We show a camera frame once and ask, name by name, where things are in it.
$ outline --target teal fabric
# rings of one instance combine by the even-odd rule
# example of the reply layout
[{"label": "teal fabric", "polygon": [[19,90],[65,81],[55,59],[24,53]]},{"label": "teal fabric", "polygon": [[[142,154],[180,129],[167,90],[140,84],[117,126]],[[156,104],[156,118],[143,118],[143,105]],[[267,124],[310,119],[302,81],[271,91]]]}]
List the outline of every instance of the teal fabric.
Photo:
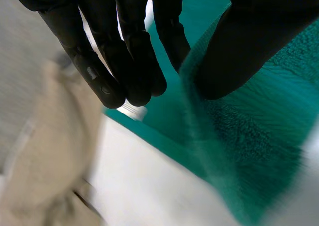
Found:
[{"label": "teal fabric", "polygon": [[198,94],[193,76],[228,2],[184,0],[181,19],[193,47],[180,78],[151,26],[167,92],[147,104],[143,122],[115,110],[107,115],[206,180],[242,225],[255,226],[280,205],[302,169],[302,144],[319,112],[319,21],[243,87],[208,101]]}]

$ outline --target finger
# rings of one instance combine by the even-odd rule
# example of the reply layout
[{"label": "finger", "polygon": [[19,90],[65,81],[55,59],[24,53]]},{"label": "finger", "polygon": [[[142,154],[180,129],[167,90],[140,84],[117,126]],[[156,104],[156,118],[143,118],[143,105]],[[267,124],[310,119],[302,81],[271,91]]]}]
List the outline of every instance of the finger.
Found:
[{"label": "finger", "polygon": [[151,98],[151,91],[121,40],[115,0],[82,0],[79,6],[103,58],[124,88],[128,101],[135,106],[145,105]]},{"label": "finger", "polygon": [[217,99],[241,87],[319,16],[318,8],[285,8],[254,10],[249,3],[235,4],[224,13],[198,69],[196,83],[205,97]]},{"label": "finger", "polygon": [[183,0],[152,0],[154,22],[167,55],[177,70],[190,51],[190,45],[179,22]]},{"label": "finger", "polygon": [[101,102],[108,108],[120,107],[125,101],[124,92],[93,51],[77,5],[40,12],[40,15]]},{"label": "finger", "polygon": [[153,96],[167,88],[165,76],[157,62],[150,35],[145,31],[144,19],[147,0],[116,0],[122,35],[126,46]]}]

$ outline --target fabric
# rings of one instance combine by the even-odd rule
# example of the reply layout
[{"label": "fabric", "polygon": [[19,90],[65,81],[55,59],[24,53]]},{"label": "fabric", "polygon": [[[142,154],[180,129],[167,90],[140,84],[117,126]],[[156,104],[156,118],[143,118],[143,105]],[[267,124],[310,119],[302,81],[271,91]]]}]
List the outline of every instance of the fabric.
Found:
[{"label": "fabric", "polygon": [[98,226],[83,177],[95,154],[101,103],[77,71],[43,66],[34,127],[0,199],[2,226]]},{"label": "fabric", "polygon": [[[243,87],[207,101],[193,78],[228,3],[184,0],[181,22],[193,47],[181,69],[182,81],[171,71],[151,26],[148,32],[167,92],[151,99],[141,122],[116,110],[106,110],[106,115],[211,184],[242,225],[256,226],[282,210],[282,199],[293,194],[311,167],[303,143],[319,113],[319,20]],[[204,28],[208,30],[194,45]]]}]

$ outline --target teal towel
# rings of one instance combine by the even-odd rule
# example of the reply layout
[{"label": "teal towel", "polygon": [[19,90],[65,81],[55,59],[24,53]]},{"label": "teal towel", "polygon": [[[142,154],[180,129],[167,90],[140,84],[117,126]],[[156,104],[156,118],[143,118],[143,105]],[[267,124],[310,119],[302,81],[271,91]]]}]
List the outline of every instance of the teal towel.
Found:
[{"label": "teal towel", "polygon": [[319,112],[319,20],[243,87],[209,101],[193,78],[217,23],[181,69],[187,144],[203,167],[201,177],[219,191],[237,220],[257,225],[293,185],[302,166],[301,146]]},{"label": "teal towel", "polygon": [[282,196],[293,193],[305,167],[302,143],[319,111],[319,21],[243,87],[205,101],[193,76],[228,3],[184,0],[181,22],[192,51],[181,78],[152,25],[148,32],[167,78],[166,93],[150,100],[142,122],[116,110],[106,115],[211,184],[242,225],[257,226],[282,206]]}]

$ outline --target beige cloth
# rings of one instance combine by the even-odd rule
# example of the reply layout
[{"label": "beige cloth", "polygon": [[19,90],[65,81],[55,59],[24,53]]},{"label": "beige cloth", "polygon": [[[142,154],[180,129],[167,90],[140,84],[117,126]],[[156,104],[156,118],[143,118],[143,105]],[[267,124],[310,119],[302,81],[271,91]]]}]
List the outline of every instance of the beige cloth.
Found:
[{"label": "beige cloth", "polygon": [[0,226],[100,225],[73,190],[81,192],[92,162],[102,105],[76,71],[67,76],[50,61],[43,73],[35,127],[0,200]]}]

